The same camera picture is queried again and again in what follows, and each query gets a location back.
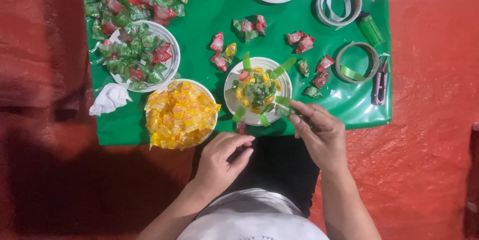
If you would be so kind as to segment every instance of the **black pants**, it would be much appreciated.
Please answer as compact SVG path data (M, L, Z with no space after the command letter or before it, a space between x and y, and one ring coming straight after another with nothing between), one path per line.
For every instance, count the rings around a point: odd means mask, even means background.
M192 178L196 175L201 151L196 148ZM314 164L302 139L294 136L262 136L253 141L254 152L246 168L235 182L221 194L250 188L261 188L279 193L291 200L309 217L312 198L320 169ZM230 160L241 152L236 151Z

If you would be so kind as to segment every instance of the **orange floor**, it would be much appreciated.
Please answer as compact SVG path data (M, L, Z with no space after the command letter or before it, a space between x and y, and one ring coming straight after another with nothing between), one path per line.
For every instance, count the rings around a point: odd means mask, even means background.
M0 240L134 239L187 182L193 151L100 147L82 0L1 1ZM393 121L347 133L385 240L465 239L478 16L479 0L390 0Z

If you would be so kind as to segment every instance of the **masking tape roll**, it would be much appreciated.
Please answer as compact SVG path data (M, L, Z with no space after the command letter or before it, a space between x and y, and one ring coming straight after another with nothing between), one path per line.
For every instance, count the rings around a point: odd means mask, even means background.
M323 3L326 1L326 4L328 6L328 9L330 10L331 17L333 20L329 19L326 14L324 13L323 10ZM318 14L319 19L321 22L323 22L326 26L332 27L332 28L342 28L354 20L359 16L359 12L361 12L362 8L362 0L344 0L344 5L345 5L345 11L346 15L345 17L339 17L334 14L334 12L331 9L331 0L318 0L316 3L316 12ZM354 8L353 15L346 21L343 21L346 17L349 17L351 13L351 8Z
M373 68L369 72L369 75L365 77L363 80L353 80L350 77L347 77L342 69L341 69L341 56L343 55L344 51L346 49L350 48L351 46L358 46L367 51L368 53L371 53L372 61L373 61ZM369 81L371 78L374 77L374 75L377 72L377 69L379 68L379 55L377 51L374 49L374 47L370 46L368 43L365 42L352 42L351 44L345 46L341 51L339 51L338 56L336 57L336 72L338 73L338 76L343 79L346 82L349 83L364 83Z

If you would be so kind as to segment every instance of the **person's left hand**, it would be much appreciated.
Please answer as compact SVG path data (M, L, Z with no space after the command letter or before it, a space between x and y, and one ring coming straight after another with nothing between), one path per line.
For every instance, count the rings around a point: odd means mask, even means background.
M225 191L246 167L253 149L245 149L231 164L228 157L241 145L251 146L253 140L253 136L226 132L212 139L201 153L198 172L192 180L196 188L211 200Z

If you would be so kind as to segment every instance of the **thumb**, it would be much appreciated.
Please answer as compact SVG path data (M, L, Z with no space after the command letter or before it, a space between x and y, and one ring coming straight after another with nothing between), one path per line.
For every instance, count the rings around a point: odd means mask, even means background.
M308 140L309 138L314 138L314 136L316 136L311 130L309 124L306 123L298 115L290 115L289 120L291 121L291 124L293 124L293 127L295 127L295 135L298 135L297 138L303 138L303 140Z
M247 148L246 150L244 150L236 158L236 160L234 160L234 162L231 163L230 169L228 171L235 174L235 176L239 175L248 164L249 158L252 153L253 153L253 148Z

